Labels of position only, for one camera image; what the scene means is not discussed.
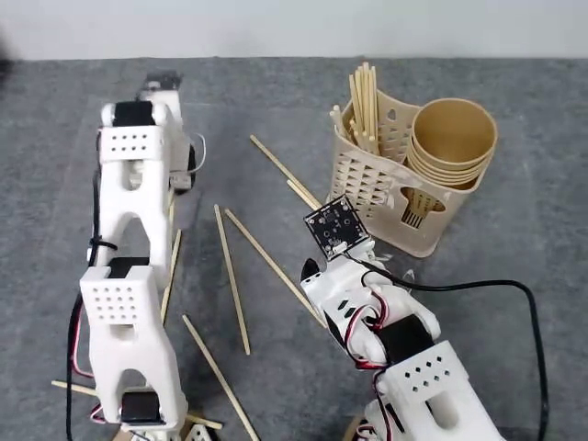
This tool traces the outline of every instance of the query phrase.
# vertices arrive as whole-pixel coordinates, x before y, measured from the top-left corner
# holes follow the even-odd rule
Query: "black circuit board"
[[[329,261],[369,237],[366,227],[345,195],[320,207],[306,216],[304,221]]]

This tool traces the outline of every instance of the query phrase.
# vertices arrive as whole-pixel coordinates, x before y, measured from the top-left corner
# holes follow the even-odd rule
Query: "beige plastic holder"
[[[381,156],[361,150],[335,130],[329,197],[347,194],[373,236],[416,257],[427,257],[461,204],[480,185],[493,148],[484,156],[486,161],[478,161],[481,169],[471,182],[455,187],[432,182],[404,165],[420,109],[378,91]],[[352,117],[349,103],[342,114],[346,127]]]

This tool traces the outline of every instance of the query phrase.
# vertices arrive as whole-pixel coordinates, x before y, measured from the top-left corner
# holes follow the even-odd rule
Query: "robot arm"
[[[348,246],[355,236],[349,230],[353,216],[341,210],[345,206],[350,206],[346,199],[336,199],[307,217],[328,263],[321,272],[308,260],[301,286],[356,366],[378,372],[378,398],[366,408],[377,439],[502,441],[451,344],[436,342],[435,315],[385,277],[366,274],[359,262],[383,265],[375,260],[374,241],[358,218],[359,241]],[[318,231],[312,228],[317,223],[322,225]],[[329,241],[317,238],[321,231],[330,232]]]
[[[187,401],[160,318],[159,294],[169,283],[173,226],[167,215],[168,189],[193,185],[193,152],[182,130],[179,83],[162,89],[163,83],[152,79],[137,100],[102,110],[101,246],[80,288],[90,324],[90,363],[106,421],[143,432],[148,439],[176,441]],[[149,256],[115,257],[112,245],[120,243],[132,218],[141,220]],[[146,385],[125,388],[121,378],[127,370],[141,373]]]

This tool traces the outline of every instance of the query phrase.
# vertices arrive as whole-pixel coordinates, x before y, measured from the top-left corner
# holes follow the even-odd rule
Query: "paper cup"
[[[425,170],[427,174],[432,176],[437,176],[445,179],[457,179],[457,178],[464,178],[464,177],[475,177],[481,173],[481,171],[486,167],[487,163],[489,162],[490,158],[485,159],[481,163],[462,171],[454,171],[454,170],[442,170],[437,167],[433,167],[432,165],[426,163],[417,152],[413,150],[409,150],[407,152],[407,157],[411,156],[411,160],[414,164],[419,166],[421,169]]]
[[[465,171],[492,155],[497,133],[482,106],[466,99],[437,99],[414,115],[411,148],[433,167]]]
[[[442,186],[460,185],[467,183],[473,179],[476,179],[480,175],[481,171],[484,168],[483,166],[485,165],[483,164],[480,168],[477,168],[469,173],[464,173],[460,175],[442,175],[431,172],[426,167],[424,167],[422,163],[420,163],[419,160],[413,156],[412,152],[408,152],[406,159],[409,168],[414,170],[419,175],[426,177],[428,180],[433,181]]]

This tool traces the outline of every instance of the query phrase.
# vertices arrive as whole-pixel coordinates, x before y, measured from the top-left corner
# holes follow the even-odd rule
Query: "electrical wire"
[[[202,141],[202,159],[200,159],[200,164],[198,164],[194,168],[190,168],[188,170],[170,170],[169,173],[188,173],[189,175],[193,175],[199,169],[202,168],[202,166],[206,162],[206,151],[207,151],[206,138],[204,138],[204,135],[202,133],[196,133],[196,136],[198,136],[200,138],[200,140]],[[194,142],[192,140],[190,140],[190,145],[192,145],[192,146],[194,145]]]
[[[199,169],[202,168],[202,165],[204,165],[204,163],[206,162],[206,138],[204,138],[204,135],[202,133],[198,132],[196,133],[196,136],[198,136],[202,141],[202,159],[200,159],[200,164],[198,164],[192,170],[187,171],[189,174],[196,173]]]
[[[384,424],[386,425],[386,441],[393,441],[393,434],[392,434],[392,425],[390,422],[390,418],[388,417],[388,412],[386,411],[386,406],[384,406],[384,401],[382,401],[382,397],[379,395],[379,390],[378,390],[378,379],[379,376],[382,375],[384,372],[386,372],[386,369],[382,369],[380,372],[377,372],[374,375],[374,380],[373,380],[373,387],[374,387],[374,391],[376,392],[376,398],[378,399],[378,406],[379,406],[379,411],[382,413],[382,418],[384,419]]]
[[[345,256],[357,262],[358,264],[364,266],[368,269],[366,273],[361,277],[361,283],[363,286],[366,285],[365,277],[369,273],[376,273],[380,276],[385,277],[386,279],[390,280],[392,283],[396,285],[400,285],[401,287],[416,289],[420,291],[430,291],[430,292],[448,292],[448,291],[460,291],[463,289],[472,289],[472,288],[483,288],[483,287],[514,287],[518,288],[523,291],[526,295],[526,299],[529,306],[529,312],[531,316],[531,327],[533,329],[533,337],[535,340],[535,351],[537,354],[537,370],[539,373],[539,392],[540,392],[540,410],[539,410],[539,430],[538,430],[538,441],[543,441],[545,439],[545,435],[548,429],[549,423],[549,394],[548,394],[548,374],[547,368],[545,364],[545,352],[543,349],[543,339],[541,338],[541,329],[539,327],[539,318],[537,313],[537,304],[535,302],[535,296],[533,295],[533,291],[523,283],[516,281],[516,280],[508,280],[508,279],[496,279],[496,280],[479,280],[475,282],[469,283],[460,283],[457,285],[446,285],[446,286],[430,286],[430,285],[421,285],[418,283],[409,282],[403,280],[399,277],[394,276],[392,273],[385,269],[378,268],[370,264],[369,262],[365,262],[362,260],[357,260],[351,257],[348,254]]]
[[[361,370],[382,369],[386,366],[386,363],[374,363],[374,362],[368,361],[364,358],[357,358],[356,356],[353,355],[353,353],[351,352],[351,349],[349,347],[349,341],[351,340],[351,336],[353,335],[353,332],[356,329],[357,324],[363,318],[363,313],[365,311],[369,311],[369,310],[372,310],[376,314],[377,321],[381,322],[381,319],[380,319],[381,314],[378,314],[378,312],[376,311],[376,309],[373,306],[364,305],[360,308],[357,308],[357,310],[351,316],[351,319],[349,320],[349,324],[347,325],[347,329],[345,330],[345,337],[344,337],[344,345],[345,345],[345,350],[347,351],[347,354],[353,359],[353,361],[356,362],[356,368],[361,369]]]
[[[96,406],[94,406],[92,408],[92,410],[90,411],[90,420],[92,420],[92,423],[96,423],[96,424],[106,424],[107,420],[105,420],[103,417],[98,416],[98,414],[102,412],[102,404],[97,404]]]
[[[80,368],[80,363],[78,361],[78,348],[80,345],[80,334],[82,328],[82,313],[84,310],[80,310],[79,315],[77,316],[77,329],[75,332],[75,340],[73,342],[73,356],[72,356],[72,363],[73,363],[73,372],[77,375],[81,375],[82,377],[86,377],[87,379],[93,379],[94,374],[92,372],[88,372]]]
[[[96,151],[99,150],[100,143],[100,131],[96,135]],[[111,249],[116,250],[117,246],[113,243],[102,241],[100,236],[100,163],[99,158],[97,168],[92,176],[92,238],[90,239],[90,255],[88,257],[88,267],[96,264],[96,258],[99,246],[107,246]],[[72,382],[73,373],[77,366],[77,360],[74,360],[74,356],[77,354],[76,345],[79,343],[79,330],[80,330],[80,318],[82,314],[82,308],[84,307],[84,299],[82,292],[78,290],[75,296],[75,302],[73,303],[72,312],[70,314],[70,320],[67,330],[67,364],[66,364],[66,383],[67,389],[65,393],[65,434],[68,441],[73,441],[72,436]]]

